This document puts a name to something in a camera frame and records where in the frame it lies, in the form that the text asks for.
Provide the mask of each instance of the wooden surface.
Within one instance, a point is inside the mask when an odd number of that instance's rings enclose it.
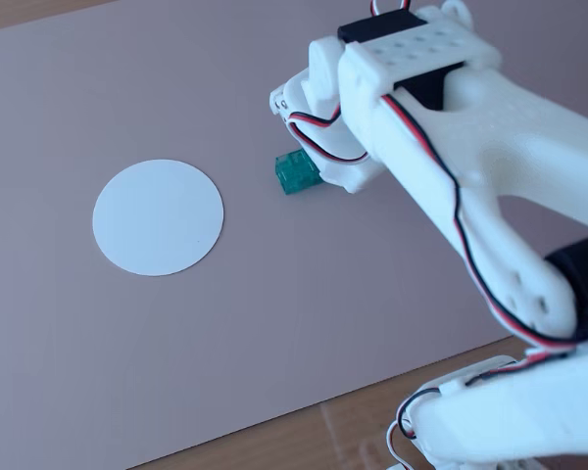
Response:
[[[108,1],[0,0],[0,28]],[[525,345],[516,339],[503,340],[138,468],[383,469],[394,463],[385,449],[385,429],[404,397],[432,378],[497,354],[520,357],[524,348]],[[431,468],[411,443],[397,439],[395,444],[398,452],[416,469]],[[588,459],[559,458],[548,464],[554,470],[588,469]]]
[[[0,0],[0,28],[113,0]]]

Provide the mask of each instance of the black wire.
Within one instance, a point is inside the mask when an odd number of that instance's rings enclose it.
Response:
[[[317,124],[321,124],[321,125],[325,125],[325,126],[330,126],[334,122],[336,122],[338,119],[340,119],[340,116],[342,116],[342,109],[338,108],[331,119],[323,119],[322,117],[308,115],[307,113],[302,113],[300,111],[295,111],[294,113],[292,113],[290,115],[290,118],[305,118],[305,119],[303,119],[303,121],[305,121],[305,122],[312,121],[310,123],[317,123]]]
[[[305,141],[310,147],[312,147],[314,150],[316,150],[319,154],[321,154],[325,158],[327,158],[329,160],[332,160],[334,162],[340,162],[341,164],[355,164],[357,162],[362,161],[363,159],[365,159],[368,156],[368,152],[366,152],[362,156],[357,157],[356,159],[352,159],[352,160],[342,159],[340,157],[336,157],[333,154],[329,154],[326,150],[324,150],[323,147],[321,147],[314,140],[312,140],[312,138],[310,138],[305,132],[303,132],[299,128],[299,126],[296,125],[295,122],[290,122],[289,125],[292,128],[292,131],[294,131],[294,133],[296,135],[298,135],[298,137],[300,139],[302,139],[303,141]]]
[[[416,128],[418,133],[421,135],[421,137],[424,139],[427,146],[429,147],[429,150],[431,151],[434,160],[440,165],[442,170],[453,181],[454,190],[455,190],[455,209],[454,209],[454,213],[453,213],[453,219],[458,226],[458,230],[460,231],[460,236],[461,236],[462,241],[465,246],[466,260],[468,261],[468,264],[470,265],[470,268],[474,272],[475,277],[477,278],[477,281],[479,282],[479,284],[481,285],[481,287],[485,291],[486,296],[490,299],[490,301],[507,318],[509,318],[512,321],[512,323],[514,323],[518,327],[518,329],[523,330],[525,332],[529,332],[531,335],[535,336],[536,338],[538,338],[540,340],[549,341],[549,342],[556,343],[556,344],[569,344],[571,342],[581,343],[583,341],[588,340],[588,334],[583,335],[582,332],[576,332],[575,335],[573,336],[573,338],[571,338],[569,340],[565,340],[562,338],[554,338],[554,337],[550,337],[547,335],[543,335],[542,333],[540,333],[538,331],[532,330],[527,325],[525,325],[522,321],[520,321],[520,319],[517,318],[513,313],[511,313],[509,310],[507,310],[505,308],[505,306],[503,304],[501,304],[499,302],[499,300],[494,296],[494,294],[492,293],[492,291],[490,290],[490,288],[486,284],[485,280],[483,279],[481,272],[477,268],[477,264],[474,261],[472,251],[470,249],[468,237],[466,236],[466,231],[464,229],[462,221],[460,220],[460,212],[461,212],[461,208],[462,208],[462,187],[460,186],[460,182],[456,178],[455,174],[453,174],[453,172],[447,167],[446,163],[442,160],[442,158],[440,157],[440,154],[438,154],[437,150],[435,149],[435,146],[431,142],[431,139],[429,138],[427,133],[424,131],[424,129],[420,126],[418,121],[392,95],[388,94],[385,96],[393,103],[394,106],[396,106],[399,110],[401,110],[401,112],[405,115],[405,117],[410,121],[411,125]]]
[[[438,389],[436,387],[436,388],[424,389],[424,390],[421,390],[420,392],[416,392],[405,402],[403,407],[399,410],[399,415],[396,417],[396,420],[399,424],[399,429],[401,430],[401,433],[403,434],[403,436],[405,436],[409,440],[413,441],[416,438],[416,434],[412,434],[411,436],[408,434],[408,432],[405,429],[405,426],[403,426],[403,415],[405,414],[408,407],[410,406],[410,404],[412,404],[414,402],[415,399],[418,399],[418,398],[422,397],[423,395],[433,394],[433,393],[439,394],[440,389]]]

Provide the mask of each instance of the screw hole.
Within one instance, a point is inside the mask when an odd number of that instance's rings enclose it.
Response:
[[[547,300],[544,297],[538,299],[538,305],[540,306],[540,310],[545,314],[549,314],[549,306],[547,305]]]

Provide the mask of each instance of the green cube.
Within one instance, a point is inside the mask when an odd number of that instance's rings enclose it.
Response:
[[[276,176],[285,194],[294,194],[322,183],[320,171],[303,149],[276,158]]]

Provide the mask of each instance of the cable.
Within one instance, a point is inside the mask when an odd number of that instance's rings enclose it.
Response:
[[[542,352],[536,355],[528,356],[525,360],[516,363],[514,365],[508,365],[501,367],[499,369],[489,370],[482,374],[476,375],[465,382],[467,387],[470,387],[477,383],[480,380],[490,380],[494,377],[499,377],[501,375],[511,375],[516,374],[518,372],[523,372],[528,369],[532,369],[538,365],[542,365],[546,362],[551,362],[554,360],[560,360],[568,357],[568,353],[564,352],[562,354],[549,354],[547,352]]]
[[[407,411],[410,404],[412,404],[414,402],[414,400],[419,399],[423,395],[439,394],[439,393],[440,393],[440,389],[438,389],[437,387],[434,387],[431,389],[424,389],[419,392],[416,392],[411,397],[407,398],[405,401],[403,401],[401,403],[401,405],[399,406],[399,409],[396,412],[396,422],[397,422],[399,429],[401,430],[401,433],[403,434],[403,436],[405,436],[406,438],[408,438],[411,441],[413,441],[416,438],[416,433],[414,431],[408,432],[405,429],[405,426],[403,425],[403,416],[405,415],[405,412]]]
[[[385,433],[385,443],[388,445],[388,450],[390,451],[392,456],[397,460],[397,462],[399,462],[401,465],[403,465],[403,468],[405,468],[405,470],[414,470],[412,465],[410,465],[408,462],[403,460],[399,456],[399,454],[396,453],[396,450],[394,449],[394,445],[392,444],[392,436],[394,435],[394,430],[397,428],[398,425],[399,425],[399,423],[397,423],[396,421],[392,422],[392,424],[388,428],[387,433]]]
[[[409,10],[412,6],[412,0],[401,0],[399,10]],[[372,17],[379,16],[379,7],[376,4],[376,0],[370,0],[370,15]]]
[[[365,152],[361,157],[357,157],[356,159],[352,159],[352,160],[336,157],[333,154],[329,154],[326,150],[324,150],[323,147],[321,147],[314,140],[312,140],[310,137],[308,137],[307,134],[305,134],[298,127],[298,125],[296,125],[296,122],[289,122],[288,125],[289,125],[290,129],[292,129],[292,132],[294,132],[298,136],[299,139],[303,140],[307,145],[312,147],[316,152],[321,154],[323,157],[325,157],[326,159],[329,159],[333,162],[339,162],[341,164],[355,164],[357,162],[361,162],[363,159],[365,159],[368,156],[368,152]]]
[[[426,132],[420,126],[420,124],[418,124],[414,117],[391,95],[385,95],[382,97],[382,99],[394,111],[398,118],[405,124],[405,126],[412,133],[412,135],[415,137],[415,139],[418,141],[418,143],[420,144],[422,149],[427,153],[427,155],[431,159],[433,159],[440,166],[440,168],[447,174],[447,176],[449,176],[449,178],[453,181],[455,189],[455,209],[453,221],[460,236],[460,240],[462,241],[463,249],[465,252],[465,262],[473,278],[475,279],[477,286],[481,290],[481,293],[483,294],[486,301],[491,306],[491,309],[495,313],[495,317],[497,318],[497,320],[499,320],[499,322],[502,325],[504,325],[507,329],[509,329],[519,337],[523,338],[525,341],[528,341],[529,343],[540,346],[547,350],[571,350],[574,349],[577,346],[577,344],[588,340],[588,336],[579,337],[578,335],[575,335],[575,337],[573,337],[571,340],[564,340],[562,338],[554,338],[547,335],[543,335],[542,333],[539,333],[525,325],[522,321],[520,321],[519,318],[517,318],[513,313],[507,310],[505,306],[501,304],[501,302],[499,302],[499,300],[494,296],[494,294],[486,284],[485,280],[483,279],[483,276],[479,272],[479,269],[472,255],[472,250],[470,248],[468,237],[466,235],[466,230],[461,221],[462,187],[460,186],[460,182],[458,181],[457,177],[453,174],[453,172],[449,170],[447,165],[444,163],[438,152],[435,150],[435,147],[431,143],[431,140],[427,136]]]
[[[302,120],[304,122],[308,122],[309,124],[316,125],[317,127],[330,127],[334,122],[340,119],[341,116],[342,107],[338,104],[337,108],[333,112],[333,115],[329,119],[323,119],[322,117],[308,115],[307,113],[301,113],[299,111],[295,111],[294,113],[290,114],[288,119]]]

